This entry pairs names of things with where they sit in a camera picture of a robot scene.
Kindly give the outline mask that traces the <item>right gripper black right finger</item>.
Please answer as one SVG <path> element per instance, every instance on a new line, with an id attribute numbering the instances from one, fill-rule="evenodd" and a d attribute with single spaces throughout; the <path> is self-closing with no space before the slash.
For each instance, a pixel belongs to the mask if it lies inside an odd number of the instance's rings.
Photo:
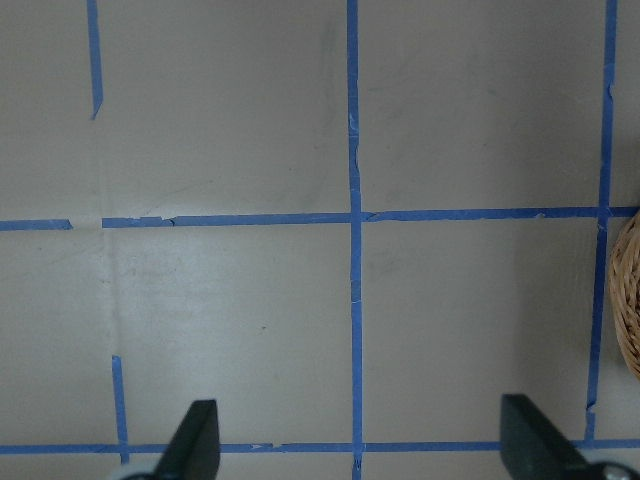
<path id="1" fill-rule="evenodd" d="M 515 480 L 604 478 L 524 394 L 501 398 L 501 461 Z"/>

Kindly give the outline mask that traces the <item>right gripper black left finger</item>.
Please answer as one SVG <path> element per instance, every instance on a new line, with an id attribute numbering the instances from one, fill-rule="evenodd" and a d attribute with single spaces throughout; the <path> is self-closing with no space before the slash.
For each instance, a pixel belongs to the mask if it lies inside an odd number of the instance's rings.
<path id="1" fill-rule="evenodd" d="M 217 402 L 194 401 L 154 468 L 152 479 L 214 480 L 221 461 Z"/>

